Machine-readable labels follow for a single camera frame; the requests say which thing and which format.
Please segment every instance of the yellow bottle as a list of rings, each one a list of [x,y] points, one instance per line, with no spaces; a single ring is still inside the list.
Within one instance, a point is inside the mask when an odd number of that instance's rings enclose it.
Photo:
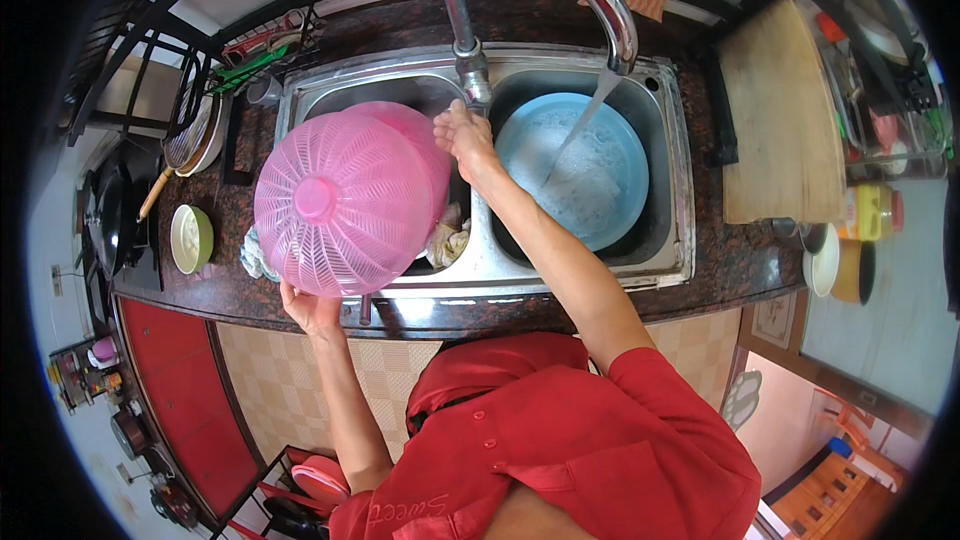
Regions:
[[[904,229],[904,198],[886,184],[862,184],[846,189],[846,221],[837,236],[876,242]]]

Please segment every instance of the granite countertop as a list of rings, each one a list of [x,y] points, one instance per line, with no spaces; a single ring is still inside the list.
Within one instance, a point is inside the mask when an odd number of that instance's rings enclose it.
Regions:
[[[576,0],[467,0],[477,35],[486,41],[549,42],[606,46],[599,22]],[[328,17],[320,51],[303,68],[358,54],[452,42],[441,0],[377,3]],[[636,17],[639,53],[664,56],[678,66],[678,84],[692,155],[696,213],[695,274],[688,282],[630,293],[644,321],[719,311],[786,294],[804,285],[802,252],[777,244],[769,227],[723,223],[720,169],[707,169],[703,155],[716,142],[706,83],[685,49],[702,30],[699,23],[665,13],[663,23]],[[242,108],[237,169],[254,179],[273,147],[277,108]],[[254,186],[222,186],[219,159],[206,171],[174,178],[154,207],[159,214],[163,291],[117,283],[114,292],[217,321],[297,332],[283,312],[276,283],[254,280],[238,259],[254,222]],[[209,265],[185,276],[170,253],[174,210],[193,204],[210,215],[216,245]],[[552,294],[471,299],[373,299],[369,326],[360,326],[359,305],[344,301],[342,323],[352,337],[453,339],[495,337],[535,330],[574,333],[570,318]]]

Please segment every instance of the green handle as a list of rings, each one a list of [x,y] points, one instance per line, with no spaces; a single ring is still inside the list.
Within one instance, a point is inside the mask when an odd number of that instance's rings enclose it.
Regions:
[[[287,52],[290,50],[290,44],[282,45],[277,50],[273,52],[266,52],[256,57],[249,63],[243,66],[238,66],[234,69],[227,70],[216,70],[214,74],[218,77],[223,78],[222,84],[217,86],[212,90],[214,94],[222,94],[227,90],[233,90],[240,84],[244,83],[251,78],[255,73],[259,72],[263,68],[267,67],[275,61],[281,60]]]

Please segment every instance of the stainless steel sink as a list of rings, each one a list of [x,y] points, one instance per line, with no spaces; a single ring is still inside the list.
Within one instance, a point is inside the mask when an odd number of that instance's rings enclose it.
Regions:
[[[524,102],[553,92],[592,94],[605,52],[553,44],[485,45],[494,138]],[[292,127],[357,102],[394,101],[429,117],[462,98],[449,46],[407,48],[346,59],[288,76],[275,142]],[[629,292],[685,282],[693,275],[693,183],[687,126],[674,67],[637,59],[607,98],[636,130],[650,167],[650,192],[640,219],[597,253]],[[520,247],[487,203],[451,167],[450,200],[472,219],[470,239],[450,267],[434,271],[424,258],[380,291],[390,298],[472,298],[548,293]]]

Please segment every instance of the checkered tile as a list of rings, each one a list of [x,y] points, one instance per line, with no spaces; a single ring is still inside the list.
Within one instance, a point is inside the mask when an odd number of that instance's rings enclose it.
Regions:
[[[332,449],[330,414],[305,335],[217,324],[223,359],[246,425],[264,459],[286,444]],[[394,460],[407,439],[407,398],[438,341],[349,339],[360,388]]]
[[[656,348],[703,400],[720,411],[740,330],[740,309],[647,326]]]
[[[648,326],[656,347],[720,409],[740,325],[735,308]],[[217,324],[226,369],[265,460],[286,444],[332,449],[330,414],[305,335]],[[439,341],[349,339],[360,388],[396,461],[407,440],[407,399]]]

